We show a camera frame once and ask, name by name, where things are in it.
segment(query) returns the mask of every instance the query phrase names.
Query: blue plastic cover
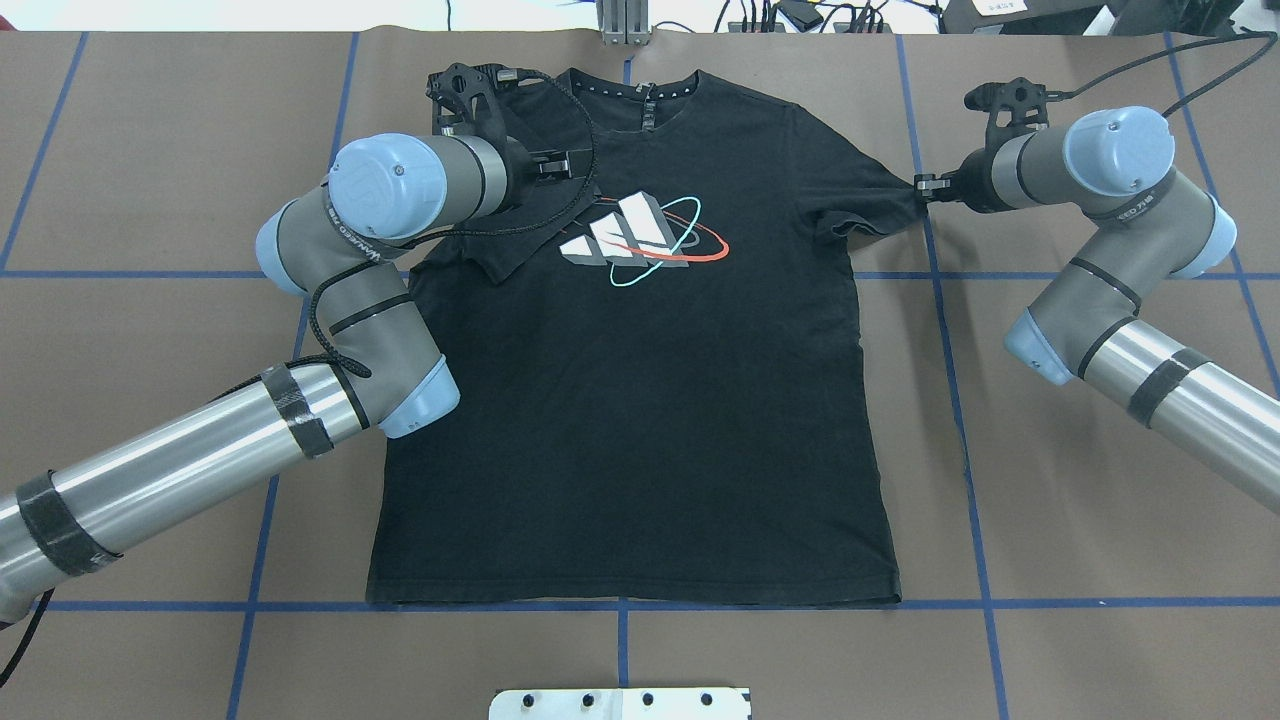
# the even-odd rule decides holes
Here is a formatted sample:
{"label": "blue plastic cover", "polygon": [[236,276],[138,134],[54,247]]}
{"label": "blue plastic cover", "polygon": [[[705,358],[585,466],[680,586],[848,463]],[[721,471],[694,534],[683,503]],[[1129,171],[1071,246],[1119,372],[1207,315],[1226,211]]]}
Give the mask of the blue plastic cover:
{"label": "blue plastic cover", "polygon": [[289,295],[297,295],[298,297],[306,297],[305,290],[298,287],[289,277],[289,273],[284,272],[284,263],[280,261],[280,246],[279,246],[279,232],[280,232],[280,217],[284,211],[293,205],[289,200],[284,204],[284,208],[276,210],[271,219],[266,222],[257,231],[257,240],[253,241],[253,254],[257,255],[257,266],[262,268],[262,272],[275,283],[276,287],[288,292]]}
{"label": "blue plastic cover", "polygon": [[1044,333],[1036,324],[1030,310],[1023,310],[1018,322],[1009,329],[1009,334],[1005,336],[1005,350],[1056,386],[1066,384],[1074,377],[1053,346],[1044,340]]}
{"label": "blue plastic cover", "polygon": [[404,437],[439,420],[458,406],[458,386],[442,355],[431,372],[385,420],[378,424],[389,438]]}
{"label": "blue plastic cover", "polygon": [[444,164],[421,140],[396,132],[349,142],[329,169],[329,199],[348,228],[404,240],[444,208]]}
{"label": "blue plastic cover", "polygon": [[1170,273],[1169,277],[1171,278],[1198,277],[1204,270],[1221,263],[1231,252],[1231,249],[1235,247],[1235,220],[1217,204],[1216,197],[1212,195],[1208,197],[1213,201],[1213,229],[1210,231],[1208,240],[1204,241],[1204,247],[1201,249],[1199,255],[1181,270]]}
{"label": "blue plastic cover", "polygon": [[1160,182],[1174,165],[1169,120],[1151,108],[1089,113],[1062,141],[1066,169],[1084,188],[1128,197]]}

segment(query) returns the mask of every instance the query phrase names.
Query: white label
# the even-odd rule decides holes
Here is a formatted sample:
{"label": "white label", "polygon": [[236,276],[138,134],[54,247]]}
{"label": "white label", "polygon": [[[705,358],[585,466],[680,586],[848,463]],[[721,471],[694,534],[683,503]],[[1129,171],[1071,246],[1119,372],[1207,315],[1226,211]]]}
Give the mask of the white label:
{"label": "white label", "polygon": [[979,15],[1009,15],[1011,13],[1025,13],[1027,3],[1024,0],[973,0],[973,6],[978,9]]}

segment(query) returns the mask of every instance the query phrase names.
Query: metal tube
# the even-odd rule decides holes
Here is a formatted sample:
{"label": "metal tube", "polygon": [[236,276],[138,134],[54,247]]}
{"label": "metal tube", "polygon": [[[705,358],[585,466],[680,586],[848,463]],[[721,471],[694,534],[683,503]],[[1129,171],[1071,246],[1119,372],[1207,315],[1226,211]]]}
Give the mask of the metal tube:
{"label": "metal tube", "polygon": [[[361,430],[347,391],[328,365],[292,370],[312,415],[337,443]],[[262,383],[54,473],[81,528],[123,553],[306,456]],[[35,597],[67,580],[45,556],[14,495],[0,500],[0,623],[15,623]]]}
{"label": "metal tube", "polygon": [[[1084,380],[1132,411],[1139,388],[1176,366],[1174,356],[1185,350],[1134,320],[1098,348]],[[1155,400],[1151,429],[1280,515],[1280,402],[1213,363],[1190,369],[1171,384],[1167,395]]]}

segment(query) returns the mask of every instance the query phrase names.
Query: robotic arm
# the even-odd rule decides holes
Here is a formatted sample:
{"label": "robotic arm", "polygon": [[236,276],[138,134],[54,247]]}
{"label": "robotic arm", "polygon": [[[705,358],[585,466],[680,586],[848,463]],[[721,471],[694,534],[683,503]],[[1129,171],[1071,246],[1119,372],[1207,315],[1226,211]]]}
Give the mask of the robotic arm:
{"label": "robotic arm", "polygon": [[[1130,416],[1280,514],[1280,404],[1148,323],[1143,299],[1193,278],[1235,245],[1235,223],[1172,167],[1169,124],[1148,108],[1047,126],[1056,94],[1025,78],[987,83],[965,105],[989,113],[987,145],[961,167],[919,176],[925,200],[979,213],[1074,202],[1097,232],[1014,323],[1005,347],[1055,384],[1079,377]],[[1007,111],[1011,120],[998,126]]]}
{"label": "robotic arm", "polygon": [[101,570],[372,424],[396,438],[457,405],[444,356],[390,261],[429,228],[500,213],[532,186],[577,177],[589,163],[588,151],[530,154],[507,136],[493,88],[525,73],[453,65],[433,76],[428,95],[454,113],[435,117],[444,135],[347,145],[325,183],[259,232],[262,270],[285,292],[312,299],[312,328],[333,338],[329,357],[275,365],[247,387],[0,498],[0,628],[22,619],[45,589]]}

